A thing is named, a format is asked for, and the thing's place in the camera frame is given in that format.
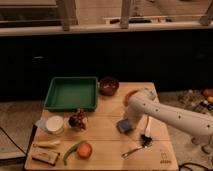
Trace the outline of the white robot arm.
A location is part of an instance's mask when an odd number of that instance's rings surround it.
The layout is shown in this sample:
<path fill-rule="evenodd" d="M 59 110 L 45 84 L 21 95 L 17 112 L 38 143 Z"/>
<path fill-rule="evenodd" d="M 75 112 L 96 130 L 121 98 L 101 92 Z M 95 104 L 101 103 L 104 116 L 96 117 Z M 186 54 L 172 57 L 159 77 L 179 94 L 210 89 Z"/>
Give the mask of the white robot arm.
<path fill-rule="evenodd" d="M 157 95 L 147 88 L 130 91 L 124 98 L 130 115 L 146 114 L 193 136 L 213 135 L 213 116 L 156 102 Z"/>

